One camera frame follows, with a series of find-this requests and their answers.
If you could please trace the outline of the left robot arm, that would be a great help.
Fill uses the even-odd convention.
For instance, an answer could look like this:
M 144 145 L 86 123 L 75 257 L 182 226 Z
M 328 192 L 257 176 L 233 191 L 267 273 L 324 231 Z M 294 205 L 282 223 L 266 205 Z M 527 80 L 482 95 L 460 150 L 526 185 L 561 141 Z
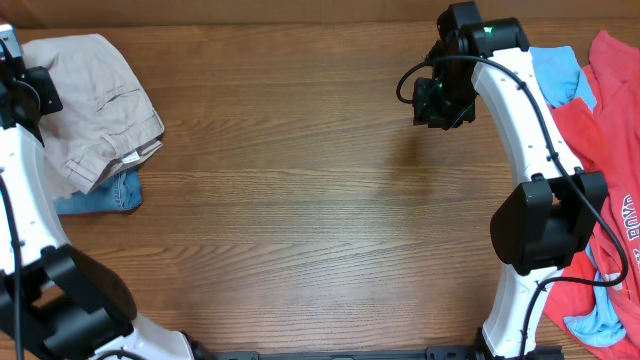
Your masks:
M 73 247 L 44 181 L 40 118 L 61 110 L 47 70 L 1 44 L 1 330 L 17 358 L 202 359 L 184 333 L 140 315 L 109 268 Z

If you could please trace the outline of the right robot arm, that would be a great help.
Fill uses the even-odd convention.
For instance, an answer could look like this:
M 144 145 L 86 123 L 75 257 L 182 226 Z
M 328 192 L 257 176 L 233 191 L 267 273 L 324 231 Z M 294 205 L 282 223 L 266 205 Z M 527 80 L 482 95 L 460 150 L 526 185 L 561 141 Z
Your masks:
M 436 346 L 429 359 L 560 359 L 535 333 L 553 285 L 583 251 L 608 188 L 588 173 L 560 134 L 533 68 L 529 41 L 515 18 L 485 21 L 472 1 L 437 19 L 439 38 L 423 61 L 409 104 L 413 122 L 449 130 L 476 118 L 483 99 L 512 171 L 513 190 L 490 222 L 502 263 L 491 313 L 474 344 Z

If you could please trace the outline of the beige cotton shorts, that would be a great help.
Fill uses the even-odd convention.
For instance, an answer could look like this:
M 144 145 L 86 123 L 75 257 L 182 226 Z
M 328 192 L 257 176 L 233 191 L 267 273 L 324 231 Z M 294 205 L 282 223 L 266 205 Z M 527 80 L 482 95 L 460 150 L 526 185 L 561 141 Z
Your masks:
M 87 194 L 162 147 L 165 128 L 123 55 L 99 34 L 33 40 L 27 66 L 48 70 L 63 109 L 39 122 L 51 198 Z

